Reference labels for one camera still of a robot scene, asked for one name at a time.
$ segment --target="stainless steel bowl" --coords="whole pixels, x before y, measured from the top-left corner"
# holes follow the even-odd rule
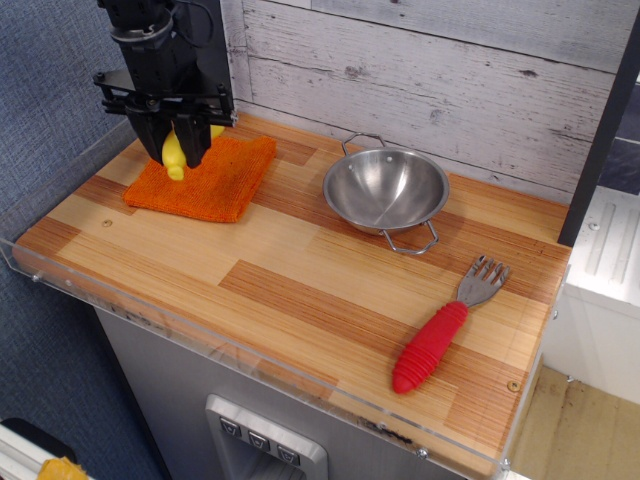
[[[357,136],[377,138],[381,148],[350,154],[347,144]],[[324,178],[329,206],[358,230],[384,235],[395,252],[421,255],[438,243],[431,223],[449,197],[449,180],[430,158],[413,150],[387,147],[376,134],[356,133],[342,142],[345,157]],[[433,240],[420,250],[398,248],[391,235],[420,225]]]

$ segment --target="wooden floor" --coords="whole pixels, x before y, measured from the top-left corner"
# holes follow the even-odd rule
[[[512,470],[532,480],[640,479],[640,405],[543,367]]]

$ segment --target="wooden cutting board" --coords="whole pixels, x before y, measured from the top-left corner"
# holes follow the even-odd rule
[[[451,468],[490,476],[568,262],[570,249],[556,243],[567,208],[450,175],[450,198],[433,218],[440,243],[422,256],[401,255],[324,201],[322,181],[343,156],[340,142],[248,115],[225,135],[268,135],[278,144],[239,223],[126,206],[122,192],[147,162],[135,142],[25,233],[16,259],[390,441],[426,446]],[[421,248],[429,238],[417,228],[397,243]],[[391,371],[403,346],[455,298],[480,254],[510,265],[511,277],[471,310],[434,375],[396,395]]]

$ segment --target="red handle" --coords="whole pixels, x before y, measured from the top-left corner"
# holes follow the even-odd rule
[[[456,332],[464,325],[469,307],[451,302],[436,312],[404,347],[393,369],[393,390],[407,393],[420,386],[440,363]]]

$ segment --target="white wooden wall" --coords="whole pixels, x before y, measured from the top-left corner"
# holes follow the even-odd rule
[[[222,0],[238,109],[568,203],[640,0]]]

